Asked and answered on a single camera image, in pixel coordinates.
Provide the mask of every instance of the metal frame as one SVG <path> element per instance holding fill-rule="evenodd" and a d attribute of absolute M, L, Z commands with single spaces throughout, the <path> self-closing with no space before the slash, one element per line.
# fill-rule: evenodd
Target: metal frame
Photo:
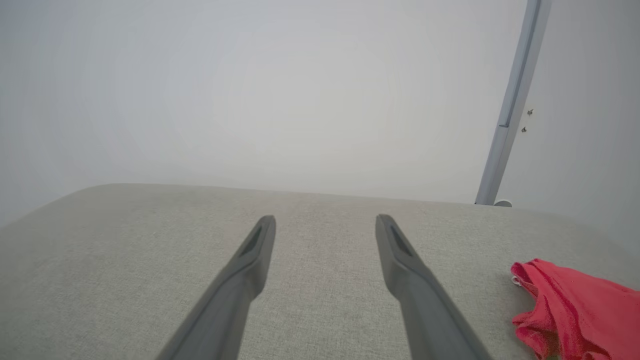
<path fill-rule="evenodd" d="M 489 157 L 484 166 L 476 204 L 493 205 L 507 166 L 520 117 L 538 61 L 552 0 L 528 0 L 511 75 L 504 94 Z"/>

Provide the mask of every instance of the cloth fold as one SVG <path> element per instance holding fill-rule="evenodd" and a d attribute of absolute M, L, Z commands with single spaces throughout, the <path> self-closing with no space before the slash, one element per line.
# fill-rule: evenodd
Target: cloth fold
<path fill-rule="evenodd" d="M 536 300 L 513 324 L 538 359 L 640 359 L 640 291 L 540 259 L 511 273 Z"/>

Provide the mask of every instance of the gray table surface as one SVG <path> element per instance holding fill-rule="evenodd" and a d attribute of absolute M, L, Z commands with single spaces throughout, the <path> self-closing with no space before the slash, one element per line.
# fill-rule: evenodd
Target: gray table surface
<path fill-rule="evenodd" d="M 240 359 L 409 359 L 387 291 L 375 216 L 392 215 L 495 359 L 533 359 L 510 281 L 541 258 L 640 288 L 634 259 L 567 218 L 511 208 L 113 184 L 0 229 L 0 357 L 152 359 L 254 223 L 276 216 L 264 291 Z"/>

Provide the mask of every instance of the red garment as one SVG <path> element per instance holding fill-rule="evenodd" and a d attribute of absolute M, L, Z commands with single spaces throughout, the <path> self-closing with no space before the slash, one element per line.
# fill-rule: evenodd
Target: red garment
<path fill-rule="evenodd" d="M 536 300 L 513 324 L 538 359 L 640 359 L 640 291 L 540 259 L 511 273 Z"/>

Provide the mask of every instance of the red cloth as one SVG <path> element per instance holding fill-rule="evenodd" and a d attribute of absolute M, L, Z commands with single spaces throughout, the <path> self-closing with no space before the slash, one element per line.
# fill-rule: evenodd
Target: red cloth
<path fill-rule="evenodd" d="M 511 273 L 536 300 L 513 324 L 538 359 L 640 359 L 640 291 L 540 259 Z"/>

